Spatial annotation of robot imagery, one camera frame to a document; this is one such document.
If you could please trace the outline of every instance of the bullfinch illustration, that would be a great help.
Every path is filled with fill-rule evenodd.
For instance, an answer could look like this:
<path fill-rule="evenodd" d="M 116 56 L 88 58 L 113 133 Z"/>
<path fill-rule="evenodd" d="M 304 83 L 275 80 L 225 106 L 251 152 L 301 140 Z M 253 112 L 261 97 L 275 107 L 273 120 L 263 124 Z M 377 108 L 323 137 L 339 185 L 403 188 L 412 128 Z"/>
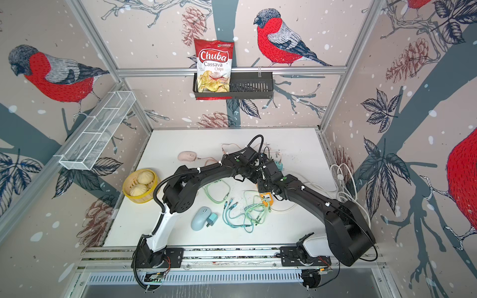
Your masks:
<path fill-rule="evenodd" d="M 258 44 L 262 54 L 275 63 L 286 63 L 289 66 L 295 61 L 311 60 L 323 66 L 330 66 L 318 59 L 303 41 L 281 19 L 278 10 L 268 8 L 260 11 L 255 18 L 258 32 Z"/>
<path fill-rule="evenodd" d="M 433 192 L 447 196 L 454 201 L 460 212 L 470 222 L 470 229 L 462 236 L 457 235 L 451 227 L 444 227 L 459 241 L 460 246 L 455 249 L 464 250 L 462 246 L 464 239 L 477 234 L 477 129 L 457 144 L 449 154 L 447 160 L 448 191 L 436 190 L 431 186 L 428 177 L 421 177 L 427 180 L 431 189 L 431 194 L 426 199 L 429 200 Z"/>
<path fill-rule="evenodd" d="M 96 80 L 109 73 L 72 59 L 50 56 L 25 44 L 11 50 L 8 61 L 15 75 L 23 74 L 49 98 L 58 102 L 78 103 L 79 112 L 73 117 L 86 115 L 81 112 L 81 100 L 89 93 L 94 94 L 93 85 Z"/>

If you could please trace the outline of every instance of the white table surface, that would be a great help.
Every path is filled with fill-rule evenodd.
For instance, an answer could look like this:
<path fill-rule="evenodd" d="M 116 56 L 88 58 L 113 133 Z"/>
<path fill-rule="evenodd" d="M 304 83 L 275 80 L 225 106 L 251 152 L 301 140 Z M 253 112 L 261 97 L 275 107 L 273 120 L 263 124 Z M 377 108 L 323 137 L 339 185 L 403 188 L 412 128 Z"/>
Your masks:
<path fill-rule="evenodd" d="M 285 169 L 283 170 L 284 175 L 289 173 L 286 171 L 289 169 L 300 173 L 309 181 L 315 182 L 327 190 L 334 191 L 336 189 L 313 128 L 153 131 L 138 169 L 149 168 L 155 171 L 160 178 L 165 178 L 172 175 L 183 164 L 189 168 L 204 165 L 205 160 L 196 160 L 192 163 L 178 161 L 177 155 L 182 151 L 194 151 L 198 157 L 212 156 L 220 160 L 222 143 L 236 143 L 243 148 L 257 134 L 264 136 L 265 143 L 269 144 L 273 151 L 280 150 Z M 224 146 L 224 149 L 230 149 L 231 152 L 236 151 L 236 147 L 232 145 Z M 229 198 L 233 197 L 234 201 L 240 201 L 232 210 L 233 216 L 240 213 L 245 206 L 243 191 L 256 190 L 256 186 L 248 180 L 243 183 L 233 178 L 224 180 L 231 186 Z M 217 183 L 209 190 L 216 200 L 221 200 L 227 187 L 223 183 Z M 162 199 L 163 194 L 161 190 L 158 197 Z M 252 197 L 253 194 L 248 193 L 248 204 L 251 204 Z M 272 207 L 284 210 L 292 205 L 292 202 L 284 200 L 275 201 Z M 202 206 L 209 207 L 212 212 L 217 214 L 218 219 L 213 226 L 194 231 L 190 227 L 190 223 Z M 174 246 L 292 244 L 310 232 L 315 232 L 318 235 L 326 234 L 324 224 L 301 206 L 295 206 L 286 213 L 269 213 L 265 223 L 255 226 L 251 234 L 246 233 L 243 228 L 234 229 L 227 226 L 221 218 L 223 206 L 223 203 L 218 205 L 211 202 L 206 197 L 204 190 L 199 189 L 193 205 L 186 212 L 181 213 L 167 244 Z M 154 200 L 144 204 L 135 204 L 125 197 L 104 246 L 136 246 L 141 234 L 149 234 L 152 231 L 160 213 L 161 209 Z M 232 220 L 232 222 L 241 224 L 243 219 Z"/>

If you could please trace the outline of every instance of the wall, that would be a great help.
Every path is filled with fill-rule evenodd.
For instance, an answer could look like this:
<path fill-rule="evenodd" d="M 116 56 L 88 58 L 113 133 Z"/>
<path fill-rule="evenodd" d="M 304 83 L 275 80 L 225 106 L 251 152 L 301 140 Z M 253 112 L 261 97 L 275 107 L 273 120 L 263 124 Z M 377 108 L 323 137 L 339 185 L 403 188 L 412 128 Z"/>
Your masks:
<path fill-rule="evenodd" d="M 89 68 L 105 69 L 62 1 L 9 1 L 0 4 L 0 11 L 1 220 L 85 119 L 84 115 L 73 117 L 78 113 L 77 102 L 84 97 L 81 111 L 89 113 L 98 102 L 91 89 L 104 97 L 114 82 L 107 73 Z M 53 67 L 47 79 L 55 83 L 48 84 L 37 71 L 49 65 L 38 66 L 38 61 L 18 55 L 13 64 L 31 66 L 32 75 L 15 76 L 9 54 L 22 44 L 73 61 Z M 104 75 L 95 82 L 88 77 L 99 73 Z M 72 84 L 61 82 L 65 79 Z M 52 177 L 46 191 L 0 246 L 1 297 L 62 294 L 82 251 L 100 244 L 122 182 L 145 139 L 145 130 L 130 112 L 93 170 L 62 170 Z"/>
<path fill-rule="evenodd" d="M 261 10 L 272 8 L 319 60 L 345 65 L 369 2 L 99 0 L 84 5 L 119 68 L 195 68 L 194 38 L 234 41 L 234 66 L 269 66 L 270 58 L 281 57 L 264 54 L 258 47 L 254 20 Z M 304 60 L 291 64 L 321 65 Z M 275 76 L 273 100 L 198 103 L 190 96 L 190 77 L 126 81 L 151 111 L 153 127 L 194 128 L 319 125 L 338 79 L 338 75 Z"/>
<path fill-rule="evenodd" d="M 326 136 L 354 166 L 401 294 L 473 297 L 476 3 L 390 3 Z"/>

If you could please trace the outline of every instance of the chip bag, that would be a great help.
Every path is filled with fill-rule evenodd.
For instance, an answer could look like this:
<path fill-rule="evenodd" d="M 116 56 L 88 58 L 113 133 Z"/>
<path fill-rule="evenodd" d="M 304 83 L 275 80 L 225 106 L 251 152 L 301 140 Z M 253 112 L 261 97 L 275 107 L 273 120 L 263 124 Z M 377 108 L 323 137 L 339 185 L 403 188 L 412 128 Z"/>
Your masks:
<path fill-rule="evenodd" d="M 197 56 L 197 90 L 229 92 L 233 42 L 194 40 Z"/>

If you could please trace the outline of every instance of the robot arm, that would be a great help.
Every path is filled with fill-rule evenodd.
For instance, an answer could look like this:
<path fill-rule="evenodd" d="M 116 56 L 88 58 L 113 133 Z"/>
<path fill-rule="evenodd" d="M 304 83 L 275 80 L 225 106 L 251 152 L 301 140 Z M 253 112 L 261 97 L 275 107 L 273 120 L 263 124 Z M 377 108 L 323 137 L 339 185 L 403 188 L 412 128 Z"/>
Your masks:
<path fill-rule="evenodd" d="M 140 247 L 151 266 L 162 261 L 161 251 L 164 250 L 177 219 L 175 215 L 192 206 L 198 189 L 218 179 L 235 178 L 239 174 L 244 179 L 256 183 L 259 192 L 280 195 L 319 218 L 325 224 L 330 250 L 344 265 L 351 266 L 374 245 L 375 238 L 355 203 L 351 201 L 341 203 L 327 198 L 306 187 L 296 177 L 283 176 L 273 160 L 268 160 L 265 154 L 256 152 L 249 144 L 239 152 L 223 155 L 219 164 L 197 169 L 189 169 L 183 165 L 174 175 L 157 186 L 154 200 L 162 206 L 162 215 L 152 235 L 144 237 L 147 245 L 143 243 Z M 157 191 L 165 182 L 167 184 L 164 187 L 162 201 L 166 206 L 156 197 Z"/>

